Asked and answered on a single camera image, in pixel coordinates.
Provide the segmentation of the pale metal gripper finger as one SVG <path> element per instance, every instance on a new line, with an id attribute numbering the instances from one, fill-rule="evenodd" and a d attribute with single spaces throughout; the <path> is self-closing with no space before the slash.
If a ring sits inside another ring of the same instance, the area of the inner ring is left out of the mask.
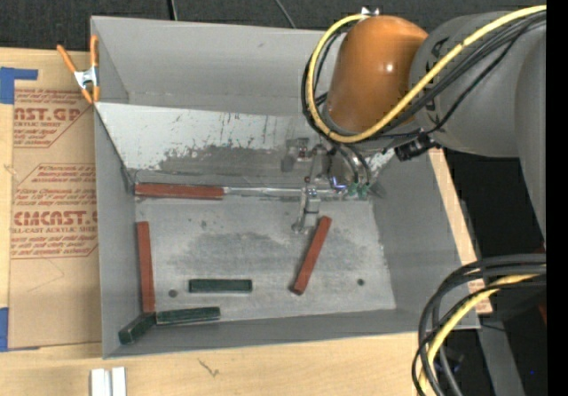
<path id="1" fill-rule="evenodd" d="M 281 171 L 291 172 L 298 162 L 304 162 L 309 158 L 308 140 L 288 140 L 286 153 L 281 159 Z"/>
<path id="2" fill-rule="evenodd" d="M 292 230 L 295 233 L 305 233 L 318 223 L 320 213 L 320 197 L 315 187 L 306 187 L 301 195 L 300 211 Z"/>

